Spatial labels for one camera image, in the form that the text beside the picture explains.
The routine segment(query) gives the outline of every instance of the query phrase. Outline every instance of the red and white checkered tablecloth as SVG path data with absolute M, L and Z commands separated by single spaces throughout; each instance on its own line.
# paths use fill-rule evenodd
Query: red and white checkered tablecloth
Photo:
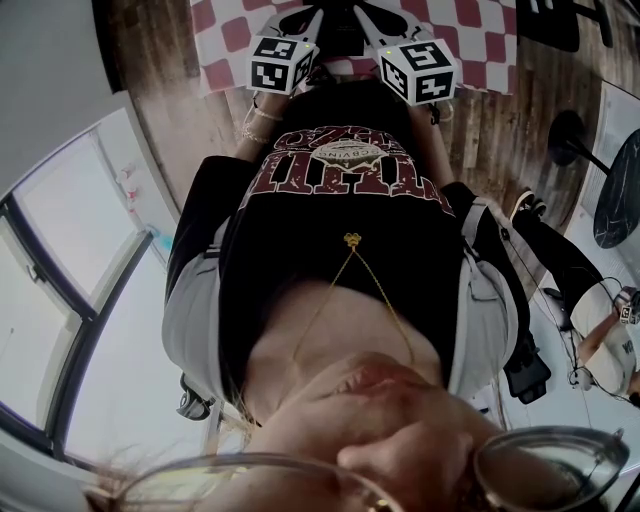
M 413 13 L 458 61 L 469 89 L 513 94 L 516 87 L 515 0 L 387 0 Z M 267 20 L 302 0 L 191 0 L 193 31 L 201 70 L 201 93 L 246 84 L 246 52 L 251 35 Z M 374 54 L 333 60 L 334 74 L 370 74 Z

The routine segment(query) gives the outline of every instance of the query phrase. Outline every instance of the lips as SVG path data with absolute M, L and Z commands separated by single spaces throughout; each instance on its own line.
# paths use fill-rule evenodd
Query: lips
M 333 394 L 372 395 L 397 388 L 424 388 L 417 373 L 395 362 L 363 362 L 336 386 Z

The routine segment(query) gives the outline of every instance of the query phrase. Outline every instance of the eyeglasses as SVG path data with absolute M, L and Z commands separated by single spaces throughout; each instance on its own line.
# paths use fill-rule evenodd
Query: eyeglasses
M 509 512 L 564 512 L 593 505 L 629 458 L 621 436 L 534 427 L 492 438 L 473 460 L 482 498 L 488 508 Z M 110 512 L 403 512 L 396 498 L 360 475 L 317 461 L 257 453 L 169 464 L 108 501 Z

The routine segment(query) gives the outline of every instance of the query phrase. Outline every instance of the wooden floor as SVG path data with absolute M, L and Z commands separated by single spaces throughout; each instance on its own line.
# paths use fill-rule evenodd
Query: wooden floor
M 111 2 L 109 23 L 119 72 L 181 207 L 202 159 L 233 153 L 249 95 L 234 90 L 198 96 L 187 0 Z M 552 120 L 562 110 L 576 110 L 585 121 L 590 145 L 603 79 L 640 96 L 633 18 L 621 0 L 607 6 L 614 48 L 605 48 L 597 25 L 582 16 L 578 53 L 522 39 L 516 94 L 463 90 L 453 101 L 453 119 L 442 124 L 453 169 L 477 194 L 495 199 L 508 211 L 522 188 L 531 187 L 549 204 L 546 221 L 561 231 L 575 207 L 587 162 L 579 159 L 559 169 L 549 160 Z M 539 274 L 541 269 L 532 266 Z

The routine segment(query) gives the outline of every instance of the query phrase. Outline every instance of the wire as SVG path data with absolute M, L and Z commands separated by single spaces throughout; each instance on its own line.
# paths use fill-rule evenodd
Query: wire
M 584 365 L 583 366 L 578 366 L 578 354 L 576 351 L 576 344 L 574 342 L 573 339 L 573 331 L 570 331 L 570 335 L 571 335 L 571 347 L 572 347 L 572 352 L 573 352 L 573 357 L 571 356 L 569 349 L 567 348 L 567 344 L 565 343 L 565 339 L 562 337 L 562 330 L 560 329 L 560 326 L 558 325 L 558 322 L 556 320 L 555 315 L 553 314 L 553 311 L 551 311 L 551 306 L 549 306 L 549 302 L 547 301 L 546 297 L 545 297 L 545 292 L 544 290 L 542 290 L 540 288 L 540 284 L 538 283 L 538 281 L 536 280 L 536 278 L 534 277 L 534 275 L 531 273 L 531 271 L 529 270 L 529 267 L 527 267 L 527 264 L 524 262 L 524 260 L 522 259 L 522 257 L 520 256 L 520 254 L 518 253 L 517 249 L 515 248 L 515 246 L 513 245 L 513 243 L 511 242 L 510 238 L 506 238 L 506 241 L 509 242 L 509 245 L 511 246 L 511 248 L 513 249 L 513 251 L 516 253 L 516 256 L 518 257 L 518 259 L 520 260 L 520 262 L 522 263 L 522 265 L 524 266 L 525 270 L 527 271 L 527 273 L 529 274 L 529 277 L 531 278 L 531 280 L 533 281 L 533 283 L 536 285 L 536 290 L 538 290 L 540 292 L 540 295 L 542 296 L 542 299 L 544 300 L 547 309 L 549 310 L 549 313 L 551 314 L 551 318 L 553 318 L 553 323 L 556 326 L 556 330 L 558 331 L 558 335 L 560 336 L 560 341 L 562 342 L 562 346 L 564 347 L 564 350 L 567 354 L 567 357 L 569 358 L 569 361 L 571 362 L 571 366 L 573 367 L 573 369 L 569 372 L 569 374 L 567 374 L 567 381 L 569 383 L 570 386 L 574 386 L 574 384 L 571 383 L 571 380 L 569 378 L 569 375 L 573 375 L 576 374 L 578 370 L 583 370 L 585 372 L 587 372 L 589 378 L 593 381 L 594 385 L 599 388 L 601 391 L 603 391 L 604 393 L 606 393 L 607 395 L 609 395 L 610 397 L 620 401 L 620 402 L 627 402 L 631 405 L 633 405 L 631 403 L 631 400 L 629 400 L 628 398 L 621 396 L 621 395 L 617 395 L 615 393 L 611 393 L 609 391 L 607 391 L 606 389 L 604 389 L 600 383 L 598 382 L 598 380 L 593 376 L 593 374 L 591 373 L 591 371 L 586 368 Z M 570 268 L 575 268 L 575 269 L 583 269 L 586 270 L 587 272 L 589 272 L 589 274 L 591 274 L 591 277 L 596 279 L 596 276 L 593 275 L 593 273 L 591 273 L 591 271 L 585 267 L 570 267 Z M 602 280 L 597 280 L 598 284 L 600 284 L 605 292 L 607 293 L 607 295 L 609 296 L 609 299 L 611 300 L 611 303 L 613 305 L 613 307 L 615 307 L 615 301 L 613 300 L 613 297 L 611 297 L 611 293 L 609 293 L 609 290 L 607 289 L 607 287 L 603 284 L 602 281 L 605 281 L 607 279 L 613 279 L 615 281 L 618 282 L 618 284 L 620 285 L 620 289 L 622 289 L 622 283 L 620 283 L 620 280 L 618 280 L 615 277 L 606 277 L 603 278 Z M 586 398 L 584 397 L 584 393 L 582 394 L 583 399 L 585 400 L 585 408 L 587 409 L 587 417 L 589 415 L 589 411 L 588 408 L 586 407 Z

